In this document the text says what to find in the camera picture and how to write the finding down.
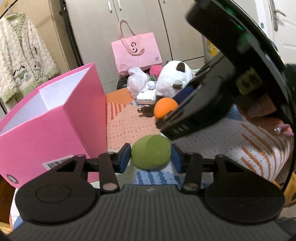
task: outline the panda ear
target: panda ear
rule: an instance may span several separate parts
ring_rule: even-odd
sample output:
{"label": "panda ear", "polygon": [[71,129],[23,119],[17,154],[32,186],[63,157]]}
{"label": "panda ear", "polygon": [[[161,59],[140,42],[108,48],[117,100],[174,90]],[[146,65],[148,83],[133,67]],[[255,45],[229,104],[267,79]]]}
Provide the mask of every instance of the panda ear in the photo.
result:
{"label": "panda ear", "polygon": [[185,73],[185,64],[183,62],[178,63],[176,70]]}

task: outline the cabinet handle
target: cabinet handle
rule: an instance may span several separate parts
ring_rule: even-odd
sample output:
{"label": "cabinet handle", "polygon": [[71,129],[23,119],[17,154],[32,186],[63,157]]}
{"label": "cabinet handle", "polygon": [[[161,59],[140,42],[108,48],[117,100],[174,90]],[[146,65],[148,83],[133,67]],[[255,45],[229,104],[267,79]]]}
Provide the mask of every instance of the cabinet handle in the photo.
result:
{"label": "cabinet handle", "polygon": [[108,1],[107,3],[108,3],[108,7],[109,7],[109,10],[110,10],[110,13],[112,13],[112,8],[111,8],[111,3],[110,3],[110,1]]}
{"label": "cabinet handle", "polygon": [[120,6],[120,0],[117,0],[118,6],[119,6],[119,11],[122,11],[121,6]]}
{"label": "cabinet handle", "polygon": [[278,10],[278,9],[275,9],[274,12],[279,13],[279,14],[283,15],[284,17],[287,16],[285,13],[283,13],[281,10]]}

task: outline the blue gripper pad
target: blue gripper pad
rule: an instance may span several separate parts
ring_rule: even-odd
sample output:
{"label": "blue gripper pad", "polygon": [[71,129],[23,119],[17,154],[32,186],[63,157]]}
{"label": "blue gripper pad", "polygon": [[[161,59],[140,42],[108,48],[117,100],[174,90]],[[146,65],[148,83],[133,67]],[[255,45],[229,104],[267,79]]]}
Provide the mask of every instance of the blue gripper pad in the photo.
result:
{"label": "blue gripper pad", "polygon": [[118,172],[119,173],[124,173],[126,170],[126,167],[128,166],[128,162],[131,158],[131,145],[126,145],[126,148],[123,150],[123,153],[120,156],[119,160],[119,168]]}
{"label": "blue gripper pad", "polygon": [[185,87],[183,90],[181,90],[178,94],[176,94],[173,99],[178,103],[182,103],[183,100],[187,98],[192,92],[194,91],[194,88],[192,87]]}
{"label": "blue gripper pad", "polygon": [[182,173],[182,159],[178,151],[175,149],[174,145],[171,145],[172,152],[170,155],[170,159],[176,171],[178,173]]}

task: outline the orange ball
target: orange ball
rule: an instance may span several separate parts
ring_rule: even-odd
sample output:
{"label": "orange ball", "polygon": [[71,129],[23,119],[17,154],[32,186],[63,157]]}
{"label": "orange ball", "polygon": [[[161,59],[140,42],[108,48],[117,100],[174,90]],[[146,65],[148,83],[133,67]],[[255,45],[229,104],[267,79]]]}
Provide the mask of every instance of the orange ball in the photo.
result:
{"label": "orange ball", "polygon": [[161,119],[177,107],[178,103],[174,99],[169,97],[162,98],[154,106],[154,115],[156,118]]}

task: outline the yellow label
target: yellow label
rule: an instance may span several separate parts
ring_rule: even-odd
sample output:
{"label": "yellow label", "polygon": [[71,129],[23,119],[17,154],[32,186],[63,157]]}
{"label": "yellow label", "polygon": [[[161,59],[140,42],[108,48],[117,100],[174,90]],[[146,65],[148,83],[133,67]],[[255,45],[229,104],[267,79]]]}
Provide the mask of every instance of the yellow label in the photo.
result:
{"label": "yellow label", "polygon": [[207,39],[207,51],[210,55],[216,56],[219,53],[217,47]]}
{"label": "yellow label", "polygon": [[242,95],[247,95],[262,86],[263,81],[257,72],[251,67],[250,70],[247,70],[236,80],[236,85]]}

